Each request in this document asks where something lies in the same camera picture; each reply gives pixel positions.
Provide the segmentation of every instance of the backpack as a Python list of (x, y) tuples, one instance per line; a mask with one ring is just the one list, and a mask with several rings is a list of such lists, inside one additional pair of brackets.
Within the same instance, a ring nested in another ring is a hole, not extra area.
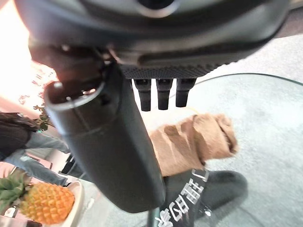
[(0, 113), (0, 122), (15, 124), (21, 126), (25, 130), (36, 132), (39, 125), (32, 119), (23, 116), (20, 113)]

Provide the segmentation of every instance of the glass table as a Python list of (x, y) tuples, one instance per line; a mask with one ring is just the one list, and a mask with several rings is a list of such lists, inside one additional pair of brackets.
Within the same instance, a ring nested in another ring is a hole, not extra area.
[[(303, 226), (303, 86), (261, 74), (227, 75), (200, 82), (186, 108), (142, 113), (148, 130), (189, 115), (224, 113), (234, 125), (240, 151), (211, 160), (209, 170), (233, 170), (249, 184), (248, 198), (228, 216), (211, 216), (197, 227)], [(79, 227), (143, 227), (147, 213), (128, 214), (109, 202), (94, 184), (82, 181), (85, 202)]]

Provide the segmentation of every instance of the pineapple crown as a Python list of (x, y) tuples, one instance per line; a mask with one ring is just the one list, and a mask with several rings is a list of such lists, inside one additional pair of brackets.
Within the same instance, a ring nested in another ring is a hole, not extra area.
[(0, 213), (25, 193), (25, 173), (0, 178)]

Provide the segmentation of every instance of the black handle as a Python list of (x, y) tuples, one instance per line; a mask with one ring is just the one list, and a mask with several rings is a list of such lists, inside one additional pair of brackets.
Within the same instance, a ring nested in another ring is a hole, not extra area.
[(131, 213), (151, 210), (165, 200), (151, 140), (130, 80), (116, 64), (105, 74), (87, 96), (67, 97), (60, 83), (50, 84), (47, 112), (81, 168), (115, 205)]

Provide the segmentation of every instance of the white plate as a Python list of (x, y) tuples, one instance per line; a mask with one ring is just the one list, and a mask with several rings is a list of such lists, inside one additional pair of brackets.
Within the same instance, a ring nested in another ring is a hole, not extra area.
[(80, 213), (84, 202), (84, 189), (81, 182), (76, 181), (67, 187), (75, 196), (74, 205), (66, 220), (60, 224), (45, 225), (45, 227), (76, 227), (79, 221)]

